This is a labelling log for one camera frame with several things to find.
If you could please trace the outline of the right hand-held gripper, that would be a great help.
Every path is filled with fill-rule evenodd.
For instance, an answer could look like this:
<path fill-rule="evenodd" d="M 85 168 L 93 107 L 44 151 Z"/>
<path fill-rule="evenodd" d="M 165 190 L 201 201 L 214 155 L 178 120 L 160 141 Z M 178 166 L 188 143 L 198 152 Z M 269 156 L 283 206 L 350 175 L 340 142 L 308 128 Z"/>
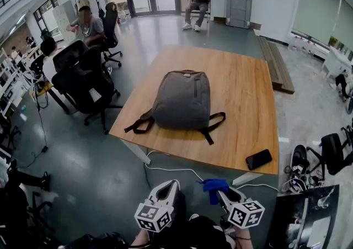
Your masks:
<path fill-rule="evenodd" d="M 246 195 L 238 189 L 229 187 L 228 195 L 222 190 L 217 190 L 218 202 L 226 214 L 227 221 L 240 229 L 258 226 L 265 208 L 258 201 L 245 202 Z"/>

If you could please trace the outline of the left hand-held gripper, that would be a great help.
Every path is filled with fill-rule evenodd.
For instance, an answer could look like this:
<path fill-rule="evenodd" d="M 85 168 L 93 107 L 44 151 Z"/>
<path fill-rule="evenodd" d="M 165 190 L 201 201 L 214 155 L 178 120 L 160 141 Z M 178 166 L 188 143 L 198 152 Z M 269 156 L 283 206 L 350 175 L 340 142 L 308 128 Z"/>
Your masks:
<path fill-rule="evenodd" d="M 140 229 L 159 233 L 172 223 L 172 213 L 180 183 L 178 180 L 166 181 L 154 187 L 149 198 L 140 203 L 134 218 Z"/>

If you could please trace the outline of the blue cloth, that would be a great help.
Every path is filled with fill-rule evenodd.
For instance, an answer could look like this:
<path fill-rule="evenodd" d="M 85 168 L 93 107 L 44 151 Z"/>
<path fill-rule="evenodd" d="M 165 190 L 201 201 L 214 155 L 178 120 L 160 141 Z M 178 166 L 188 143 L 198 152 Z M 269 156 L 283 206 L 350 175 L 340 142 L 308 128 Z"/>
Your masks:
<path fill-rule="evenodd" d="M 206 179 L 199 184 L 203 185 L 203 191 L 208 192 L 211 205 L 218 204 L 217 192 L 220 190 L 224 193 L 228 193 L 229 185 L 225 179 Z"/>

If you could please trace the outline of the grey backpack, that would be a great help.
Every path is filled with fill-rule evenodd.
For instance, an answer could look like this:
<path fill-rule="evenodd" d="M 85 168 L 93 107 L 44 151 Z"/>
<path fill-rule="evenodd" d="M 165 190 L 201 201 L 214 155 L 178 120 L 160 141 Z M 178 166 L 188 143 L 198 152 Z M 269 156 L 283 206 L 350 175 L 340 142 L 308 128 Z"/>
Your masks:
<path fill-rule="evenodd" d="M 170 71 L 162 79 L 152 108 L 124 132 L 147 133 L 153 124 L 168 130 L 196 130 L 209 145 L 210 132 L 226 119 L 224 112 L 211 114 L 210 83 L 204 72 Z"/>

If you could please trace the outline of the person's left forearm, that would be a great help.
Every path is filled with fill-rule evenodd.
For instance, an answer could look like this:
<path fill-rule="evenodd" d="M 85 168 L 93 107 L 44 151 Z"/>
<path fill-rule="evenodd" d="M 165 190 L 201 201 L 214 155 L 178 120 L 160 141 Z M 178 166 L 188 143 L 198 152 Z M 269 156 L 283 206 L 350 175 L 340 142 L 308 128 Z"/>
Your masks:
<path fill-rule="evenodd" d="M 136 236 L 133 243 L 130 245 L 131 249 L 151 249 L 152 244 L 155 240 L 154 232 L 141 229 L 138 235 Z"/>

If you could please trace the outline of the person's right forearm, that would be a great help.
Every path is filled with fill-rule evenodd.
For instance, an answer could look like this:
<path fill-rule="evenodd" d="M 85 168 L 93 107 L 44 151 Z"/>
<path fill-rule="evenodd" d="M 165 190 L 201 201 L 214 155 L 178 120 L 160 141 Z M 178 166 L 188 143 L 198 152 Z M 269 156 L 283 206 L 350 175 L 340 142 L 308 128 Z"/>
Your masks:
<path fill-rule="evenodd" d="M 237 249 L 253 249 L 249 229 L 241 229 L 235 226 L 234 235 L 236 238 Z"/>

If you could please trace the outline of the white table leg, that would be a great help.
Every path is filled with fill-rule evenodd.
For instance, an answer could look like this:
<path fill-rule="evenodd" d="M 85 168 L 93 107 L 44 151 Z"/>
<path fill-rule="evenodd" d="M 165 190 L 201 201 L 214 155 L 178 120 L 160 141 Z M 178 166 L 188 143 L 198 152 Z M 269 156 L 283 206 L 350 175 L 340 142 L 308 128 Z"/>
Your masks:
<path fill-rule="evenodd" d="M 126 141 L 124 139 L 121 139 L 122 143 L 130 150 L 132 151 L 143 163 L 149 165 L 151 163 L 151 160 L 149 157 L 146 155 L 146 153 L 137 145 L 132 142 Z"/>
<path fill-rule="evenodd" d="M 239 186 L 239 185 L 242 185 L 242 184 L 245 184 L 247 182 L 250 182 L 258 177 L 261 177 L 263 174 L 261 173 L 254 173 L 254 172 L 246 172 L 245 174 L 235 178 L 233 181 L 232 181 L 232 185 L 233 186 Z"/>

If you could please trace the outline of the black smartphone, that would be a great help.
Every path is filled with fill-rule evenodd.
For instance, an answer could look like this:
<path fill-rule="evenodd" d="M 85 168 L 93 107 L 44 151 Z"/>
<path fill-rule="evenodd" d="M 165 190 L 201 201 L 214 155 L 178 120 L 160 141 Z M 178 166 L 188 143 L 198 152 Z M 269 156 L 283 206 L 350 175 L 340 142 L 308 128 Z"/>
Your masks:
<path fill-rule="evenodd" d="M 272 161 L 271 153 L 268 149 L 262 150 L 245 159 L 248 169 L 253 171 Z"/>

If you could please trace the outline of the black glossy desk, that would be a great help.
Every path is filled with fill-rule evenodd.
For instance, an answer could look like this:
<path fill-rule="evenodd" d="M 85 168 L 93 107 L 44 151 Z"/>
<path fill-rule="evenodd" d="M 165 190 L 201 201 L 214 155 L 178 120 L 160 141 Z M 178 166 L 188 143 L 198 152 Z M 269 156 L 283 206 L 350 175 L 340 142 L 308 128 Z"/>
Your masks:
<path fill-rule="evenodd" d="M 266 249 L 328 249 L 338 210 L 339 185 L 277 198 Z"/>

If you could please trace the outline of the black mesh office chair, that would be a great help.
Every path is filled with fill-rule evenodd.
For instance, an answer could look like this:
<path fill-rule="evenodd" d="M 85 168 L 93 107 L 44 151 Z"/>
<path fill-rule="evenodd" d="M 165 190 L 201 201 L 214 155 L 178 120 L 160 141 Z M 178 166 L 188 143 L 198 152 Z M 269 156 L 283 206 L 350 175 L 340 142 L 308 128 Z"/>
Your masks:
<path fill-rule="evenodd" d="M 114 87 L 110 75 L 101 61 L 100 50 L 88 49 L 73 66 L 57 72 L 52 78 L 53 86 L 73 99 L 79 112 L 86 114 L 84 124 L 100 114 L 103 133 L 108 134 L 105 122 L 106 109 L 121 109 L 121 105 L 112 105 L 113 96 L 120 96 Z"/>

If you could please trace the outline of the wooden plank stack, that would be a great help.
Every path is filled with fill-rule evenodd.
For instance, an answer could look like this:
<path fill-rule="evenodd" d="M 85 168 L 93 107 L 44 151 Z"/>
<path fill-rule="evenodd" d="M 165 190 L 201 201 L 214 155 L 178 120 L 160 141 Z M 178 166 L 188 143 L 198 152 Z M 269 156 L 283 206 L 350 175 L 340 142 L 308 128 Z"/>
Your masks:
<path fill-rule="evenodd" d="M 272 88 L 275 91 L 294 94 L 295 89 L 278 47 L 264 36 L 257 36 L 265 61 L 268 63 Z"/>

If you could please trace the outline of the white cabinet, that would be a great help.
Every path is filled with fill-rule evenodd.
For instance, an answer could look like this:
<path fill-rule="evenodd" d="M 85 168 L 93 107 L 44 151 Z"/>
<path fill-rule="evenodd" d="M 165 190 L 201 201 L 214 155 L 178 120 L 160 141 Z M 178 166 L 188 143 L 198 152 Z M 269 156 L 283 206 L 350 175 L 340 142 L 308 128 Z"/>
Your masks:
<path fill-rule="evenodd" d="M 339 74 L 346 72 L 348 75 L 352 73 L 352 63 L 346 55 L 342 54 L 334 47 L 330 47 L 329 53 L 322 65 L 322 70 L 326 73 L 326 78 L 335 78 Z"/>

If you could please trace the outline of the clear water jug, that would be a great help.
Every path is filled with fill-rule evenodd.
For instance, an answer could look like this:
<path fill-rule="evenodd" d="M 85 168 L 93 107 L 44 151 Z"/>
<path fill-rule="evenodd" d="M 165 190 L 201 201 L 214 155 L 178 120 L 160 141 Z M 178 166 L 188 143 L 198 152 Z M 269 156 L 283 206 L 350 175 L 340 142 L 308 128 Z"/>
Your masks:
<path fill-rule="evenodd" d="M 119 24 L 125 24 L 130 20 L 130 11 L 129 10 L 124 10 L 124 9 L 119 9 L 118 10 L 118 19 L 119 19 Z"/>

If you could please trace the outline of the metal chair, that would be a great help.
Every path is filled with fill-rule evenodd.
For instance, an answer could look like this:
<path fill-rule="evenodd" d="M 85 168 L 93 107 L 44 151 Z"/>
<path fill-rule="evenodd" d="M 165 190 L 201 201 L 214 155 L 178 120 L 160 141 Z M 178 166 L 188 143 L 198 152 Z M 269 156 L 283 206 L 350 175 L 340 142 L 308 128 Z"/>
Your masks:
<path fill-rule="evenodd" d="M 197 7 L 196 9 L 193 9 L 190 12 L 191 19 L 193 17 L 199 16 L 199 15 L 200 15 L 200 8 L 199 7 Z M 209 23 L 210 18 L 211 18 L 211 4 L 210 3 L 207 5 L 207 11 L 205 13 L 204 18 L 206 19 L 206 23 Z"/>

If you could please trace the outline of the white workbench row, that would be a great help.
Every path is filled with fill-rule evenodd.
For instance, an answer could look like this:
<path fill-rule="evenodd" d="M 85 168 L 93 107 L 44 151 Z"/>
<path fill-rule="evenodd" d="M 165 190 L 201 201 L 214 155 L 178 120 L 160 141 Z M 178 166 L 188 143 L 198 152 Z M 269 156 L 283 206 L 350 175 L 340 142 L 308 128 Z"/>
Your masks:
<path fill-rule="evenodd" d="M 0 113 L 6 117 L 10 108 L 17 108 L 29 89 L 20 68 L 0 49 Z"/>

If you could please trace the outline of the grey metal cabinet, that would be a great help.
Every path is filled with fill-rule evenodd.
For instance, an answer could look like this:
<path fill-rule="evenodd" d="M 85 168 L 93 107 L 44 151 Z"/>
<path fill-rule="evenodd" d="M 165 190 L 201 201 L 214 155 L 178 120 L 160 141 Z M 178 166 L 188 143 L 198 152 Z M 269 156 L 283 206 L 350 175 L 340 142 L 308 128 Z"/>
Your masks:
<path fill-rule="evenodd" d="M 226 0 L 226 25 L 249 29 L 252 0 Z"/>

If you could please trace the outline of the coat rack with beige coat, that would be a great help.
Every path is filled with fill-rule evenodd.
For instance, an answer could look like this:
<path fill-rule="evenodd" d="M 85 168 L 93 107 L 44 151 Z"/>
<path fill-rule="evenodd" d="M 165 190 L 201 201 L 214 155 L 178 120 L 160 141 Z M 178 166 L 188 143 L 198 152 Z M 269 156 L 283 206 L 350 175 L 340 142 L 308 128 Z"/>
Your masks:
<path fill-rule="evenodd" d="M 83 6 L 88 6 L 93 14 L 99 12 L 97 0 L 75 0 L 75 3 L 77 12 Z"/>

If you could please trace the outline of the grey window blind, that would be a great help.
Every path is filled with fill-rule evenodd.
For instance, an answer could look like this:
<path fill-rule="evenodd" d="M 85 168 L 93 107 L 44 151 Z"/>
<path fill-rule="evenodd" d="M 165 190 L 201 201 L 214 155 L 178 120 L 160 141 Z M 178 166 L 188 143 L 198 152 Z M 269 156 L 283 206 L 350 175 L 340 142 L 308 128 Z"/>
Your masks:
<path fill-rule="evenodd" d="M 334 38 L 353 51 L 353 7 L 345 0 L 299 0 L 293 30 L 326 45 Z"/>

